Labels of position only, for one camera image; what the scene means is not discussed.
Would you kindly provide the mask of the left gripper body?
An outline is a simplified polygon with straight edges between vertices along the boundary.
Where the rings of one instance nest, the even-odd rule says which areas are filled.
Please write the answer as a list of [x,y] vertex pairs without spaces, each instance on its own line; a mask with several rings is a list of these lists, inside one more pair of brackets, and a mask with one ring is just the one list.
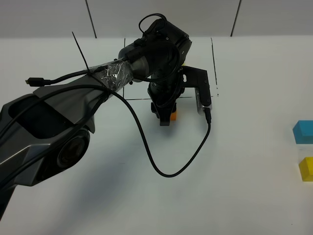
[[151,98],[151,111],[155,115],[176,115],[176,100],[184,92],[182,87],[182,66],[168,79],[160,82],[151,82],[148,94]]

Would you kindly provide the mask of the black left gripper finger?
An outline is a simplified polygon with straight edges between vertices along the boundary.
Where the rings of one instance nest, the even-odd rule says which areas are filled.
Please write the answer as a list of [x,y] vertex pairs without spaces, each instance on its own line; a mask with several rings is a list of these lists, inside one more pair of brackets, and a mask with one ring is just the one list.
[[160,121],[160,126],[169,126],[171,121],[170,121],[170,116],[173,111],[175,111],[176,108],[163,108],[158,110],[158,116],[159,116],[159,121]]

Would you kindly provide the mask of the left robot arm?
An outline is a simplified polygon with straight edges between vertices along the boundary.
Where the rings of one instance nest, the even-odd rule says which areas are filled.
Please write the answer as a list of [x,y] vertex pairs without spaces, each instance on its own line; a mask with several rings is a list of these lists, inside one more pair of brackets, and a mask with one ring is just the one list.
[[78,163],[95,132],[94,114],[131,82],[146,81],[163,123],[180,95],[191,41],[162,14],[118,58],[55,80],[29,78],[35,87],[0,112],[0,211],[18,185],[34,186]]

